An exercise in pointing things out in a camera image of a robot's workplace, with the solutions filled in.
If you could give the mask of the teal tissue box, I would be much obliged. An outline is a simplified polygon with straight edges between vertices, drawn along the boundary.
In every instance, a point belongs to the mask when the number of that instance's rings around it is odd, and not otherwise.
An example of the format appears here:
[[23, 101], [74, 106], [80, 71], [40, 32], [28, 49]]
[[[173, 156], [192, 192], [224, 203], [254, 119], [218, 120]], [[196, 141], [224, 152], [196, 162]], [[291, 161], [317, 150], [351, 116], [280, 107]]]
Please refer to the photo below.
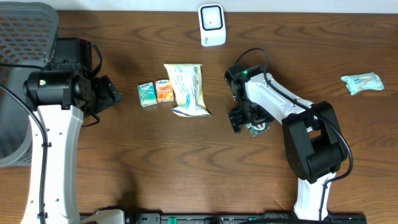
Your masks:
[[143, 108], [157, 104], [155, 86], [152, 82], [137, 86], [140, 104]]

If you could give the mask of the orange small packet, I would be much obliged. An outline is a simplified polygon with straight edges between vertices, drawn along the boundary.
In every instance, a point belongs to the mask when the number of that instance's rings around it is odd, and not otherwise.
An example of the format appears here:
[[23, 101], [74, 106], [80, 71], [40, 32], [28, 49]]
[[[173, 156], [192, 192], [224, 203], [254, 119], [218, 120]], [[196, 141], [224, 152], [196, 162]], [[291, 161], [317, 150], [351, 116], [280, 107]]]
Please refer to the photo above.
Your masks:
[[171, 102], [174, 100], [174, 91], [170, 80], [158, 80], [155, 82], [157, 102]]

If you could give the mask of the cream snack bag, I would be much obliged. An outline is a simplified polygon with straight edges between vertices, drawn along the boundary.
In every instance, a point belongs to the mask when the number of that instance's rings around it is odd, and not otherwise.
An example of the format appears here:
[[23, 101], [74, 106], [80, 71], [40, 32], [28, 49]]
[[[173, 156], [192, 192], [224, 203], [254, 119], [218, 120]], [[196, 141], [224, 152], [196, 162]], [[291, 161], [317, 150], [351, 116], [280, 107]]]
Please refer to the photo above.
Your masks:
[[204, 100], [201, 66], [200, 63], [164, 64], [177, 102], [172, 112], [177, 116], [211, 116]]

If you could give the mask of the mint green wipes pack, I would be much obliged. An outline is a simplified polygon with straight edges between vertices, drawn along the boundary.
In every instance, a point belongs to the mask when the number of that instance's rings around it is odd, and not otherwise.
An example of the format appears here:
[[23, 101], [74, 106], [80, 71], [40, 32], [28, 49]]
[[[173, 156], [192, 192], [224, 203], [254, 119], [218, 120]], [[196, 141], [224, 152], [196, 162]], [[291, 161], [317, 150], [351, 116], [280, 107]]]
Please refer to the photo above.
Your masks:
[[377, 74], [374, 72], [359, 75], [346, 75], [340, 78], [346, 83], [346, 87], [351, 95], [355, 95], [364, 90], [381, 91], [384, 85]]

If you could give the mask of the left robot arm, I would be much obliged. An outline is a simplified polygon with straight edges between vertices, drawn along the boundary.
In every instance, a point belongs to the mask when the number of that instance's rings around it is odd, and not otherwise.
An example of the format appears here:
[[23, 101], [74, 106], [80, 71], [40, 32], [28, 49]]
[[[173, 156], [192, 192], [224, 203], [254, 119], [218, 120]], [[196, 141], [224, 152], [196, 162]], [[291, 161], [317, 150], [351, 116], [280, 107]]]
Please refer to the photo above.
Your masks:
[[126, 223], [121, 208], [80, 215], [76, 200], [77, 144], [83, 120], [122, 97], [101, 65], [93, 66], [96, 45], [78, 37], [55, 40], [54, 58], [24, 83], [31, 115], [32, 161], [23, 223]]

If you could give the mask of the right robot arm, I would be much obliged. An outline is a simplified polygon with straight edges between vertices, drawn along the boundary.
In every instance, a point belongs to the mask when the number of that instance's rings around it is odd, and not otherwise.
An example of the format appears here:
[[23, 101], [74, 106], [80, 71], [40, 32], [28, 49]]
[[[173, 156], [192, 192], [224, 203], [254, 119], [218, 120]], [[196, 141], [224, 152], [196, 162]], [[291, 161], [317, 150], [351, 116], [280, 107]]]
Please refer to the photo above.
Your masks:
[[224, 79], [238, 102], [228, 114], [234, 132], [243, 126], [263, 131], [279, 122], [287, 161], [298, 177], [294, 214], [302, 220], [325, 221], [330, 185], [341, 163], [352, 158], [332, 105], [294, 95], [260, 65], [244, 68], [236, 63]]

